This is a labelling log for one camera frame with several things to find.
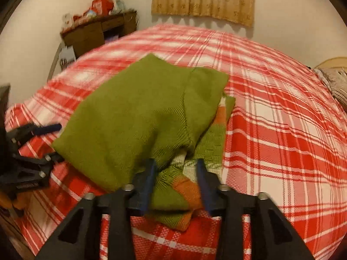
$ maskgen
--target red plaid bedsheet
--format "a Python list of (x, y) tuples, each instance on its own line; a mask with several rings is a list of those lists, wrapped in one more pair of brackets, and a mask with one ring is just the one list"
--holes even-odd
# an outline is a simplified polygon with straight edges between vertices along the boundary
[[(276, 50), (208, 29), (155, 26), (79, 58), (32, 98), (9, 108), (7, 129), (27, 122), (65, 126), (86, 96), (150, 52), (174, 65), (230, 75), (225, 91), (236, 97), (236, 106), (227, 128), (223, 182), (242, 193), (269, 193), (315, 258), (328, 259), (347, 231), (347, 117), (314, 72)], [(56, 136), (33, 139), (21, 154), (43, 156)], [(67, 163), (54, 168), (50, 184), (33, 193), (20, 221), (35, 254), (85, 193), (103, 193)], [(137, 260), (215, 258), (220, 220), (204, 211), (184, 233), (144, 218), (131, 224)], [(248, 216), (244, 225), (247, 235)], [(105, 221), (101, 259), (107, 256), (106, 235)], [(250, 249), (248, 235), (246, 259)]]

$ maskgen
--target bolt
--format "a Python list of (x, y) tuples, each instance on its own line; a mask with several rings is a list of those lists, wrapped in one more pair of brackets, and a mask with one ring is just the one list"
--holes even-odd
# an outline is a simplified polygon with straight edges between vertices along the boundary
[(230, 191), (230, 187), (229, 187), (228, 185), (225, 185), (225, 184), (220, 184), (220, 185), (218, 186), (218, 188), (219, 188), (219, 190), (220, 190), (221, 192)]
[(265, 200), (265, 199), (269, 198), (269, 195), (266, 192), (260, 192), (260, 193), (258, 193), (258, 198), (260, 200)]
[(133, 184), (126, 184), (122, 187), (123, 191), (126, 191), (126, 192), (130, 192), (134, 189), (134, 185)]
[(84, 196), (84, 199), (87, 199), (87, 200), (92, 200), (94, 198), (95, 198), (95, 195), (92, 192), (86, 193)]

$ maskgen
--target white wall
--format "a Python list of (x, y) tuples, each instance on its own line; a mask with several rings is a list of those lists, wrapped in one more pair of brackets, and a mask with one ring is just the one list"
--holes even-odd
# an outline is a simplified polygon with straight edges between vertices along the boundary
[[(60, 42), (61, 16), (82, 13), (92, 0), (23, 0), (0, 35), (0, 83), (10, 82), (10, 102), (41, 87)], [(151, 16), (152, 0), (124, 0), (138, 10), (139, 29), (169, 22), (236, 33), (315, 66), (347, 56), (347, 27), (328, 0), (256, 0), (255, 24), (245, 29), (211, 18)]]

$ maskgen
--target wooden desk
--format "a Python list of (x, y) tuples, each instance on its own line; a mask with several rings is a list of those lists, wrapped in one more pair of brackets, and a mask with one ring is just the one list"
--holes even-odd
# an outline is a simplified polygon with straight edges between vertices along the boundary
[(60, 34), (66, 46), (73, 46), (76, 57), (105, 44), (105, 36), (119, 37), (136, 31), (136, 11), (95, 17), (74, 29)]

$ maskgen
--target folded clothing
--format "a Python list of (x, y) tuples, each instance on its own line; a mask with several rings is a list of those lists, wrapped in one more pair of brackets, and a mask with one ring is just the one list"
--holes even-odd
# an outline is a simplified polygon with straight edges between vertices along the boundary
[[(160, 211), (151, 212), (150, 216), (166, 224), (170, 228), (185, 231), (195, 209), (202, 208), (200, 189), (196, 181), (196, 160), (203, 158), (209, 172), (221, 178), (224, 142), (226, 137), (227, 122), (235, 105), (235, 98), (223, 96), (219, 102), (216, 116), (209, 128), (200, 137), (194, 154), (187, 154), (181, 149), (172, 160), (170, 167), (159, 173), (156, 188), (152, 198), (154, 208)], [(174, 178), (168, 179), (168, 172), (176, 172)], [(180, 194), (181, 199), (172, 204), (167, 199), (167, 191), (174, 189)], [(185, 213), (171, 213), (168, 210), (187, 208)]]
[[(213, 126), (221, 98), (228, 99), (225, 110), (231, 109), (233, 98), (222, 97), (227, 81), (222, 72), (176, 67), (149, 54), (82, 101), (52, 146), (109, 191), (130, 183), (144, 170), (142, 161), (154, 158), (159, 171), (151, 204), (155, 218), (160, 221), (162, 211), (191, 211), (187, 199), (196, 185), (183, 176), (185, 158), (194, 157), (197, 143), (203, 141), (200, 137)], [(223, 130), (218, 136), (221, 146), (225, 126)], [(213, 157), (213, 149), (208, 151)], [(222, 154), (219, 148), (219, 164)], [(198, 194), (193, 199), (196, 208), (201, 203)], [(176, 228), (179, 222), (172, 220), (184, 215), (161, 221)]]

